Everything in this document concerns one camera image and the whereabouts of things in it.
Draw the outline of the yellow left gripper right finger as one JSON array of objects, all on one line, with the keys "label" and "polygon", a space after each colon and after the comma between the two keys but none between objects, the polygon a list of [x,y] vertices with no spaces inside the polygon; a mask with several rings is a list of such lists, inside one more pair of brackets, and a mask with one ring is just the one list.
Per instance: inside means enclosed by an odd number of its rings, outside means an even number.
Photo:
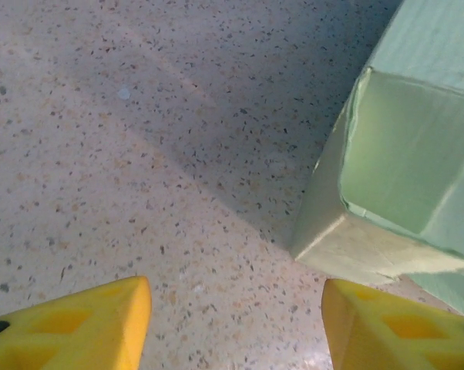
[{"label": "yellow left gripper right finger", "polygon": [[342,279],[321,316],[334,370],[464,370],[464,316]]}]

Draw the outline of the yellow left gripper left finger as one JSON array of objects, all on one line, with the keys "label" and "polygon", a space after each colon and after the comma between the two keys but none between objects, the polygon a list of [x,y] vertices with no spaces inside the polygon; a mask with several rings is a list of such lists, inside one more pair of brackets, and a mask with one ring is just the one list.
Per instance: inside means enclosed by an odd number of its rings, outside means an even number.
[{"label": "yellow left gripper left finger", "polygon": [[148,279],[134,276],[0,316],[0,370],[139,370]]}]

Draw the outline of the light green paper box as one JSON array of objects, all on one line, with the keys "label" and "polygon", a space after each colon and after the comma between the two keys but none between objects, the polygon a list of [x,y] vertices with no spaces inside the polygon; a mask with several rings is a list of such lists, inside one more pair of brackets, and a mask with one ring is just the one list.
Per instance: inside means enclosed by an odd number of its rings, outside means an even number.
[{"label": "light green paper box", "polygon": [[359,284],[406,275],[464,314],[464,0],[402,0],[314,166],[290,252]]}]

